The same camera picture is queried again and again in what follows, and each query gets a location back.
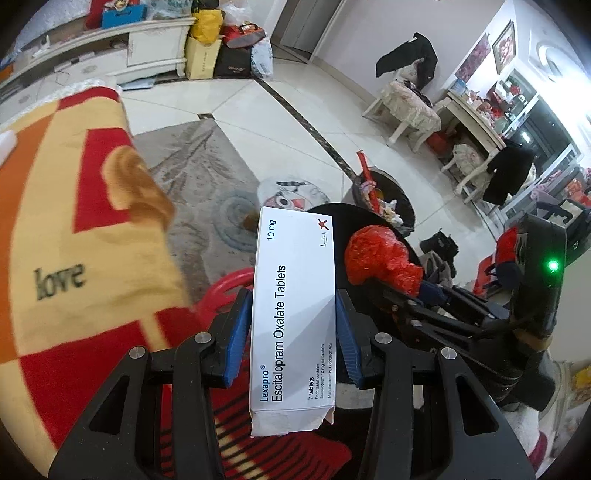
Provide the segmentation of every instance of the boot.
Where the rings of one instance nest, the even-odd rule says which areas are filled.
[[[452,278],[456,277],[456,267],[453,265],[453,257],[458,253],[456,243],[452,240],[451,236],[445,236],[441,230],[439,230],[431,238],[427,238],[419,243],[423,253],[435,252],[441,257],[444,262],[449,264],[449,268],[452,271]]]

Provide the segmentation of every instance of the black bag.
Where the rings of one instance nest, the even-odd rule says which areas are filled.
[[[247,48],[228,48],[222,45],[217,56],[214,78],[250,78],[251,50]]]

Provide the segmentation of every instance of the gray cloth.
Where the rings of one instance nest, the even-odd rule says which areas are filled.
[[[174,204],[168,247],[193,302],[220,278],[254,266],[258,180],[212,119],[134,138],[156,183]]]

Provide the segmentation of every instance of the cabinet drawer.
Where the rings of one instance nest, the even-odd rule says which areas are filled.
[[[129,34],[127,65],[184,57],[184,38],[188,27],[155,28]]]
[[[3,101],[0,104],[0,124],[34,104],[37,101],[40,85],[39,80]]]
[[[71,85],[72,83],[117,72],[126,68],[126,66],[126,49],[109,50],[60,69],[59,72],[56,72],[56,82],[62,86]]]

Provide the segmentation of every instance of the red chair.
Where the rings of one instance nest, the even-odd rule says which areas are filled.
[[[252,290],[254,279],[255,269],[243,268],[222,277],[209,287],[194,306],[199,327],[207,330],[218,313],[228,312],[240,287]]]

